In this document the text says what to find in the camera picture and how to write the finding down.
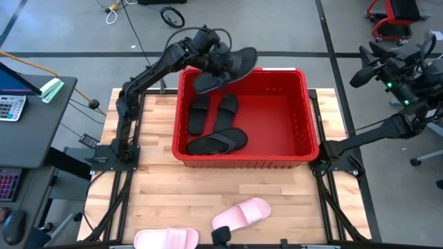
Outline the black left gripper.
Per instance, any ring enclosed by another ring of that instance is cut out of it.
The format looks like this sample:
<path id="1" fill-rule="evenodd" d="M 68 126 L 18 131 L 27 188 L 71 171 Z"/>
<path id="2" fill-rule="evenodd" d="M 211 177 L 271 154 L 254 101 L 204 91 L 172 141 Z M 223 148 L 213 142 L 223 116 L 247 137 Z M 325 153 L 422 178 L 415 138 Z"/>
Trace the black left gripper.
<path id="1" fill-rule="evenodd" d="M 217 43 L 209 53 L 208 75 L 215 77 L 218 84 L 229 84 L 242 76 L 242 60 L 242 55 L 229 51 L 224 42 Z"/>

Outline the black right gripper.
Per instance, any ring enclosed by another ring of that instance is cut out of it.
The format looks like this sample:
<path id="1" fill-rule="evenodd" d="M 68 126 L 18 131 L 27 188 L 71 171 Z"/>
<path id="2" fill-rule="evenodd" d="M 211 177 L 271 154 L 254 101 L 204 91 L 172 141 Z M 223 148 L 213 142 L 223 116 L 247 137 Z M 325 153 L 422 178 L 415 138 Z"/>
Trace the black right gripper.
<path id="1" fill-rule="evenodd" d="M 357 71 L 350 80 L 350 85 L 359 88 L 367 84 L 375 75 L 382 82 L 392 82 L 411 76 L 419 64 L 421 49 L 417 45 L 403 45 L 398 48 L 387 48 L 371 41 L 370 48 L 375 57 L 379 58 L 381 68 L 376 71 L 371 65 L 372 53 L 364 46 L 359 46 L 362 69 Z"/>

